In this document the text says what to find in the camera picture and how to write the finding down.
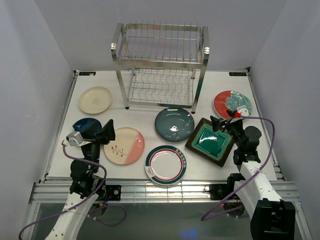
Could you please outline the red and teal floral plate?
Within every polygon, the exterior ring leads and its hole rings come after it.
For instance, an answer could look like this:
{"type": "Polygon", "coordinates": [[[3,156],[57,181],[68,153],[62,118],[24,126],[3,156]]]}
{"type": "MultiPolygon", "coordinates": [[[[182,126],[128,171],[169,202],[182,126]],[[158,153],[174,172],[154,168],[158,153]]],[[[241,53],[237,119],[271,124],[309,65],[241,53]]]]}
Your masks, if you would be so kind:
{"type": "Polygon", "coordinates": [[[223,119],[230,117],[227,113],[227,110],[234,111],[238,107],[244,105],[247,106],[249,114],[251,115],[253,112],[251,101],[244,94],[233,90],[220,92],[213,101],[214,110],[223,119]]]}

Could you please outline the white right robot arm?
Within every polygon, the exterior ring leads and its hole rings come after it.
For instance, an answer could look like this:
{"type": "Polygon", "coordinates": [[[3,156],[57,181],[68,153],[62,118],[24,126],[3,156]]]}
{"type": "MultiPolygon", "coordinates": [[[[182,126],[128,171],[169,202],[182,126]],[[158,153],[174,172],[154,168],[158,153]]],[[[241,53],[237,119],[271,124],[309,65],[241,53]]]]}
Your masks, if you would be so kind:
{"type": "Polygon", "coordinates": [[[227,131],[237,145],[233,162],[239,172],[227,179],[226,196],[239,198],[250,217],[250,233],[254,240],[292,240],[295,236],[296,209],[283,200],[263,173],[257,147],[262,136],[255,126],[243,127],[244,115],[228,112],[229,118],[211,117],[213,131],[227,131]]]}

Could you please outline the green square plate dark rim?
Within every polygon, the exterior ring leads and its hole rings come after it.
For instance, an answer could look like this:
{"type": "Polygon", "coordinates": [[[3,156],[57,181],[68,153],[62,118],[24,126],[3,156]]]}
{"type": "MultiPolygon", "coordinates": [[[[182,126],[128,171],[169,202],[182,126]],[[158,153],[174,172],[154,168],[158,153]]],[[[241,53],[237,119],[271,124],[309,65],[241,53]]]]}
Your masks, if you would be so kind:
{"type": "Polygon", "coordinates": [[[234,146],[227,132],[213,131],[212,122],[202,118],[190,135],[185,147],[211,163],[223,167],[234,146]]]}

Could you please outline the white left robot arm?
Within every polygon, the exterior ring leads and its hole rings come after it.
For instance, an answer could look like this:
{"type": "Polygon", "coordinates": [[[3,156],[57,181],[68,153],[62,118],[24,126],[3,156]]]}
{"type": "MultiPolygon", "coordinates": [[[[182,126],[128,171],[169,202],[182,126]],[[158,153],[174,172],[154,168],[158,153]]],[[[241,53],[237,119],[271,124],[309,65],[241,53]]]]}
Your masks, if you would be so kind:
{"type": "Polygon", "coordinates": [[[100,155],[102,146],[116,139],[114,121],[102,125],[87,117],[72,127],[73,132],[61,143],[63,154],[72,160],[72,184],[48,240],[75,240],[93,203],[106,195],[107,170],[100,164],[100,155]]]}

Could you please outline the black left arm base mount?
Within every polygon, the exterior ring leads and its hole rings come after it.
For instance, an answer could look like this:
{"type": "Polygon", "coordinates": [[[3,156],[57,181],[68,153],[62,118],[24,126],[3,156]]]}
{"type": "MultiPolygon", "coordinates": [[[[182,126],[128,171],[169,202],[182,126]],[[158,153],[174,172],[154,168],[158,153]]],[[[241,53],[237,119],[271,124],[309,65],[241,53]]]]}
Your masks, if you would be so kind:
{"type": "Polygon", "coordinates": [[[103,185],[99,192],[99,201],[120,201],[122,193],[121,185],[103,185]]]}

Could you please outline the dark teal floral plate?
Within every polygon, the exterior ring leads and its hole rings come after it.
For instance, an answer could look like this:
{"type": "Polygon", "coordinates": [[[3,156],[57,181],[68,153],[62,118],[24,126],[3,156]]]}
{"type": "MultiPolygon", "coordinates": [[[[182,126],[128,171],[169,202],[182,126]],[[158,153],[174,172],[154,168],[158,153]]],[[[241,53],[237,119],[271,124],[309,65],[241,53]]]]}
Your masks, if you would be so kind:
{"type": "Polygon", "coordinates": [[[169,142],[182,142],[188,139],[195,129],[191,113],[183,108],[165,108],[154,121],[155,131],[169,142]]]}

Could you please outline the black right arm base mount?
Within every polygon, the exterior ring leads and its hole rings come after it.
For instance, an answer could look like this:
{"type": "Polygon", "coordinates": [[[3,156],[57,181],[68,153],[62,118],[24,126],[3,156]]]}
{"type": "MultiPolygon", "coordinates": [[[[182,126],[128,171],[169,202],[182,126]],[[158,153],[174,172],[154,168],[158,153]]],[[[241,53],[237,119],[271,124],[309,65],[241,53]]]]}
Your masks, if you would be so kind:
{"type": "Polygon", "coordinates": [[[208,184],[203,188],[205,193],[209,194],[211,200],[222,200],[229,195],[233,190],[226,184],[208,184]]]}

